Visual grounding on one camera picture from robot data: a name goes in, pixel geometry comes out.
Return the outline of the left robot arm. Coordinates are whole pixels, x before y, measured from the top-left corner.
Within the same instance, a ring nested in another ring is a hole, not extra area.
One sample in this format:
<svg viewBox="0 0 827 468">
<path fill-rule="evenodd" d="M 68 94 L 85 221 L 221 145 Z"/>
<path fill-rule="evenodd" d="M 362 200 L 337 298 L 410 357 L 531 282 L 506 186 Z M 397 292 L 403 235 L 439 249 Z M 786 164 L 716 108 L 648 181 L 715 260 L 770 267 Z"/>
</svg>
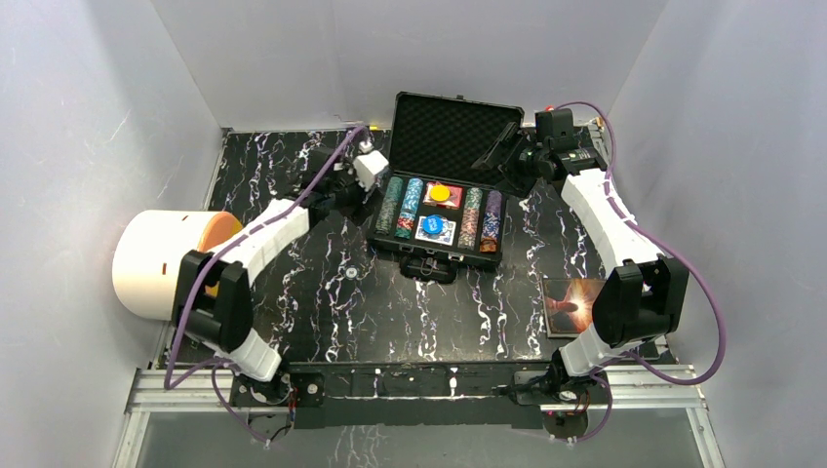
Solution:
<svg viewBox="0 0 827 468">
<path fill-rule="evenodd" d="M 296 190 L 269 202 L 265 210 L 228 240 L 186 253 L 179 264 L 172 308 L 176 326 L 167 368 L 176 363 L 189 337 L 210 348 L 213 363 L 232 366 L 252 378 L 254 393 L 279 406 L 290 397 L 290 378 L 279 372 L 283 358 L 253 325 L 252 288 L 257 277 L 295 240 L 330 213 L 359 218 L 387 174 L 385 156 L 362 145 L 353 157 L 338 147 L 318 148 Z"/>
</svg>

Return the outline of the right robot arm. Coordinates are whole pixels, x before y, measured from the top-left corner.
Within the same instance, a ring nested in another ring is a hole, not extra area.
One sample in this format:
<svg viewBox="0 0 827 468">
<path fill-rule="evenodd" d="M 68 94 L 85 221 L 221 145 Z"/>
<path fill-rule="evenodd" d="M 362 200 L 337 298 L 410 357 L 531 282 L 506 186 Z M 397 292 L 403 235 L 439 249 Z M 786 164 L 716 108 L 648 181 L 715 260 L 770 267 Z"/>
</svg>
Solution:
<svg viewBox="0 0 827 468">
<path fill-rule="evenodd" d="M 554 352 L 545 374 L 503 388 L 503 394 L 537 389 L 563 404 L 575 403 L 602 369 L 635 358 L 640 346 L 679 325 L 688 269 L 636 231 L 612 189 L 612 161 L 611 152 L 578 134 L 571 110 L 561 106 L 536 113 L 531 129 L 506 123 L 472 165 L 498 171 L 497 190 L 514 196 L 527 194 L 540 179 L 555 185 L 608 273 L 591 307 L 591 324 Z"/>
</svg>

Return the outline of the green-yellow chip stack row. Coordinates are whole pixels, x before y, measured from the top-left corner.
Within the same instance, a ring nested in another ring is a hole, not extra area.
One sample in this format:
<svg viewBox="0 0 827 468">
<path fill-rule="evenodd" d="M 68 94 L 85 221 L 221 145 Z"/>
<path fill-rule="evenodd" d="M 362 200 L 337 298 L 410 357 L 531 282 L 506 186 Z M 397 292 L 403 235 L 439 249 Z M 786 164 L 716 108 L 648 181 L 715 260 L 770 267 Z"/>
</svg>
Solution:
<svg viewBox="0 0 827 468">
<path fill-rule="evenodd" d="M 381 202 L 377 215 L 374 232 L 378 235 L 389 235 L 396 227 L 397 211 L 404 197 L 405 181 L 392 176 L 387 184 L 385 196 Z"/>
</svg>

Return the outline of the blue playing card deck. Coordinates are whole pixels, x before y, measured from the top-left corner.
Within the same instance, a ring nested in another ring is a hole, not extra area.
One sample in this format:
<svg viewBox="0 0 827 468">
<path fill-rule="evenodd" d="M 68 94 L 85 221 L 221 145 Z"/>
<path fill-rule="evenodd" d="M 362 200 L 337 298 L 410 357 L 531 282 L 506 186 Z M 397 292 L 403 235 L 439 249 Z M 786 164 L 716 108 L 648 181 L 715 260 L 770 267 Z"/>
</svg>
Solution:
<svg viewBox="0 0 827 468">
<path fill-rule="evenodd" d="M 421 223 L 425 216 L 421 216 L 418 219 L 416 230 L 414 233 L 414 238 L 418 241 L 429 242 L 433 244 L 439 244 L 444 246 L 451 246 L 453 244 L 453 238 L 456 231 L 456 222 L 447 219 L 446 217 L 442 216 L 445 223 L 445 230 L 442 234 L 439 235 L 428 235 L 423 232 Z"/>
</svg>

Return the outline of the purple and blue chip row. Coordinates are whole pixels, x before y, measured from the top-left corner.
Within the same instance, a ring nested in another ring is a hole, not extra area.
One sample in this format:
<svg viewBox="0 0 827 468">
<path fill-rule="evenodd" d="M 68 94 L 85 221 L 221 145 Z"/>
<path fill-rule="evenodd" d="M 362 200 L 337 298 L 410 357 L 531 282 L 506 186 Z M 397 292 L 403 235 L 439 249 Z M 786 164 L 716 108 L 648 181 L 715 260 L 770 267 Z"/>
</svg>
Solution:
<svg viewBox="0 0 827 468">
<path fill-rule="evenodd" d="M 481 253 L 494 253 L 498 247 L 498 236 L 501 222 L 502 195 L 493 190 L 489 193 L 483 216 L 482 234 L 480 239 Z"/>
</svg>

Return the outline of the white cylinder with orange lid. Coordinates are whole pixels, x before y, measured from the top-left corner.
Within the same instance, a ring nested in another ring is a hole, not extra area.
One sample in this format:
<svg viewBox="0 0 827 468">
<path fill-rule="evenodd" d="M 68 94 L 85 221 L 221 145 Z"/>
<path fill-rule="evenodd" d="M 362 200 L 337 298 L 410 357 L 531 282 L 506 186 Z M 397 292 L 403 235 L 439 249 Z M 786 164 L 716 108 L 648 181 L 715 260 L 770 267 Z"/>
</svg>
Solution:
<svg viewBox="0 0 827 468">
<path fill-rule="evenodd" d="M 112 261 L 112 284 L 135 315 L 168 322 L 185 254 L 207 252 L 242 230 L 229 212 L 146 210 L 125 228 Z"/>
</svg>

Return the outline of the yellow round button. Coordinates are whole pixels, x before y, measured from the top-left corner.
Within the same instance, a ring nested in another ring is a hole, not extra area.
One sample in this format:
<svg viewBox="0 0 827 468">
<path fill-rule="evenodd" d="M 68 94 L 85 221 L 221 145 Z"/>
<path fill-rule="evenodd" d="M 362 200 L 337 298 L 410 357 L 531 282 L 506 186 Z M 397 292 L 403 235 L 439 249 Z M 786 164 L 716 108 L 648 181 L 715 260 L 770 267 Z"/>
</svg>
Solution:
<svg viewBox="0 0 827 468">
<path fill-rule="evenodd" d="M 430 199 L 436 203 L 443 203 L 451 198 L 451 191 L 446 185 L 434 184 L 428 192 Z"/>
</svg>

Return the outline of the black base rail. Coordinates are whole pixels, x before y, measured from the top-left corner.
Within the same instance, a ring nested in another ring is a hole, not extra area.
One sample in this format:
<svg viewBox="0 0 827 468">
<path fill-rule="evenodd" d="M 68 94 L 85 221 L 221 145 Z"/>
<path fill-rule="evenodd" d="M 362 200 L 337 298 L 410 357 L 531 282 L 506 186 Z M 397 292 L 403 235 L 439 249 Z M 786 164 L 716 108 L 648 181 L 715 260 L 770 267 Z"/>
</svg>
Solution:
<svg viewBox="0 0 827 468">
<path fill-rule="evenodd" d="M 295 409 L 298 429 L 510 425 L 583 435 L 609 399 L 606 375 L 565 377 L 548 361 L 294 363 L 269 383 L 238 376 L 229 401 L 262 417 Z"/>
</svg>

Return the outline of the light blue chip stack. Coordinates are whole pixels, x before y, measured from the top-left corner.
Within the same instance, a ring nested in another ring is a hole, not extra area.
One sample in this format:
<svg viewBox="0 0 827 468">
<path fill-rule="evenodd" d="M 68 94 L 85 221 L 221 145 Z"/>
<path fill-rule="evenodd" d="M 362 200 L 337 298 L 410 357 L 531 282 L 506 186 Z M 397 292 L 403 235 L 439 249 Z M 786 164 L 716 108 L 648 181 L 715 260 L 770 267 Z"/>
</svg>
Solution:
<svg viewBox="0 0 827 468">
<path fill-rule="evenodd" d="M 418 177 L 412 177 L 408 180 L 402 200 L 402 212 L 416 214 L 423 186 L 423 180 Z"/>
</svg>

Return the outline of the red playing card deck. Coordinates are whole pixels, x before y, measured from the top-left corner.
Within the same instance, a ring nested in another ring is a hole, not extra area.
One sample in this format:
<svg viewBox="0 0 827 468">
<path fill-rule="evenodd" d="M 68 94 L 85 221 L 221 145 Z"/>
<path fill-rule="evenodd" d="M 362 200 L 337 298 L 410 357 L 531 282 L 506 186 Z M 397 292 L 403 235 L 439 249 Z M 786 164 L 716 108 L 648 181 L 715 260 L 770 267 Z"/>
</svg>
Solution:
<svg viewBox="0 0 827 468">
<path fill-rule="evenodd" d="M 432 201 L 430 199 L 429 195 L 428 195 L 428 192 L 429 192 L 429 189 L 434 184 L 446 185 L 452 193 L 451 198 L 448 201 L 443 202 L 443 203 L 436 203 L 436 202 Z M 439 208 L 446 208 L 446 209 L 456 210 L 460 206 L 462 195 L 463 195 L 463 188 L 460 187 L 460 186 L 444 184 L 444 183 L 439 183 L 439 182 L 428 182 L 426 184 L 425 195 L 423 196 L 422 202 L 425 205 L 428 205 L 428 206 L 434 206 L 434 207 L 439 207 Z"/>
</svg>

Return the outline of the blue small blind button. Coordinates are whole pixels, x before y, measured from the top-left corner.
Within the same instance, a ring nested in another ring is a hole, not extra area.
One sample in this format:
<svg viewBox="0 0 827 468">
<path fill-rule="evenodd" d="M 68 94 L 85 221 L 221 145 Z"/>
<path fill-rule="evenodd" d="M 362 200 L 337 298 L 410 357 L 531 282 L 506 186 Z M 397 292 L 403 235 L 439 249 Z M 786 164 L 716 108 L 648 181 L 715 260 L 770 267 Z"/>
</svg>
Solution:
<svg viewBox="0 0 827 468">
<path fill-rule="evenodd" d="M 426 216 L 421 223 L 424 233 L 428 235 L 439 235 L 445 230 L 445 221 L 439 215 Z"/>
</svg>

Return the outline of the red and green chip stack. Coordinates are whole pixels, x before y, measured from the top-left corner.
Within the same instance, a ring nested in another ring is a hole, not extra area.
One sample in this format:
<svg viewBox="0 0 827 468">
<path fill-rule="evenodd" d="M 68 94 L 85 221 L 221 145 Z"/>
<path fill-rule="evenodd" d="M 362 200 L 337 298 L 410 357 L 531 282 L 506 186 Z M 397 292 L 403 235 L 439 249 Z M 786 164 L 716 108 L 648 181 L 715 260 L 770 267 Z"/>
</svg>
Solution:
<svg viewBox="0 0 827 468">
<path fill-rule="evenodd" d="M 400 239 L 410 239 L 414 230 L 415 221 L 415 214 L 406 211 L 400 212 L 397 218 L 394 236 Z"/>
</svg>

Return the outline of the black poker chip case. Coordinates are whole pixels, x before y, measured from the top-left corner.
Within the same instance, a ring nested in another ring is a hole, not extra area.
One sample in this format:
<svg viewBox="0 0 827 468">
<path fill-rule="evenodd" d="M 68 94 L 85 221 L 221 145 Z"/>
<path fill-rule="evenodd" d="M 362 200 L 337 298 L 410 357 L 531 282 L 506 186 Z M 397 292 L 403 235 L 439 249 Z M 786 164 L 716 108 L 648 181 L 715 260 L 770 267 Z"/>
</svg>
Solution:
<svg viewBox="0 0 827 468">
<path fill-rule="evenodd" d="M 502 260 L 501 241 L 507 198 L 502 195 L 501 222 L 498 247 L 494 253 L 480 252 L 483 216 L 488 195 L 496 190 L 501 180 L 497 170 L 478 171 L 471 168 L 493 143 L 509 122 L 521 125 L 524 111 L 518 106 L 466 100 L 463 97 L 437 97 L 401 92 L 396 96 L 391 136 L 388 143 L 389 174 L 383 183 L 384 191 L 392 176 L 405 181 L 418 177 L 424 186 L 415 214 L 416 221 L 410 239 L 394 236 L 396 227 L 389 235 L 374 232 L 379 210 L 371 221 L 367 235 L 369 245 L 398 259 L 400 272 L 422 281 L 449 284 L 462 267 L 494 270 Z M 463 188 L 458 209 L 446 209 L 425 205 L 422 200 L 428 182 L 439 182 Z M 470 188 L 483 190 L 476 245 L 472 250 L 457 246 L 462 210 Z M 421 216 L 441 215 L 456 222 L 451 246 L 418 241 L 414 238 Z"/>
</svg>

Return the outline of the dark hardcover book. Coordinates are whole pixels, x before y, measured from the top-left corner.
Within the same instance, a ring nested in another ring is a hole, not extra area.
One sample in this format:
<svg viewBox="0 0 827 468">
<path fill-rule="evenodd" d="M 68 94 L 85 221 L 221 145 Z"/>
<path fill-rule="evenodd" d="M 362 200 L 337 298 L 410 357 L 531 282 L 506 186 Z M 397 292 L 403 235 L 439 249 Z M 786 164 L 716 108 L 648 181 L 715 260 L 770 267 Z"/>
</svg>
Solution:
<svg viewBox="0 0 827 468">
<path fill-rule="evenodd" d="M 547 336 L 575 338 L 593 321 L 592 307 L 605 281 L 601 279 L 544 279 L 543 305 Z"/>
</svg>

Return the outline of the green and orange chip row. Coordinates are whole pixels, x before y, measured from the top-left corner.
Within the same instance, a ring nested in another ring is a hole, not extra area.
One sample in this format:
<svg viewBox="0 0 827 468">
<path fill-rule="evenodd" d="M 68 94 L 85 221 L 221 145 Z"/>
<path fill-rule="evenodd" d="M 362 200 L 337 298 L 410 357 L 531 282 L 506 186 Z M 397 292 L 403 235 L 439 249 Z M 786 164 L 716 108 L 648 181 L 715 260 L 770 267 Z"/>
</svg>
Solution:
<svg viewBox="0 0 827 468">
<path fill-rule="evenodd" d="M 465 197 L 460 231 L 458 234 L 457 246 L 461 249 L 472 250 L 476 245 L 477 228 L 479 221 L 480 207 L 483 199 L 483 190 L 470 188 Z"/>
</svg>

